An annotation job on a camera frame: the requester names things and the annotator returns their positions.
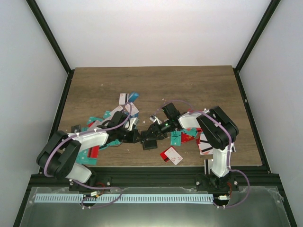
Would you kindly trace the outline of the black leather card holder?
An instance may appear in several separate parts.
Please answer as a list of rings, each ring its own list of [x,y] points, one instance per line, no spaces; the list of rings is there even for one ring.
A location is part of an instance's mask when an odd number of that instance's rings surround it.
[[[143,150],[156,149],[158,147],[156,140],[144,140],[142,145],[143,145]]]

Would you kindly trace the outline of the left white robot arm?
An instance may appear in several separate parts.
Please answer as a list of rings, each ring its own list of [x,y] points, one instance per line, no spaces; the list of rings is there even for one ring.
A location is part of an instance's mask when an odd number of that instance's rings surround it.
[[[115,112],[110,120],[89,131],[77,133],[55,132],[36,159],[47,177],[67,178],[80,183],[86,191],[92,191],[97,180],[92,171],[76,162],[78,153],[96,146],[108,146],[114,141],[137,143],[140,134],[136,128],[137,117]]]

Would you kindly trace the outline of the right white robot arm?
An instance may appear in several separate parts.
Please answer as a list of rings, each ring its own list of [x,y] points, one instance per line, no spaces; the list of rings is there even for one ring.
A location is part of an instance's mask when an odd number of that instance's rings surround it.
[[[236,141],[239,129],[236,124],[219,106],[214,106],[204,111],[190,111],[180,113],[173,103],[167,103],[162,107],[167,120],[162,123],[154,122],[148,130],[142,132],[144,142],[162,140],[167,133],[178,129],[200,128],[207,142],[214,149],[211,187],[217,191],[227,185],[225,177],[231,170],[230,156],[232,145]]]

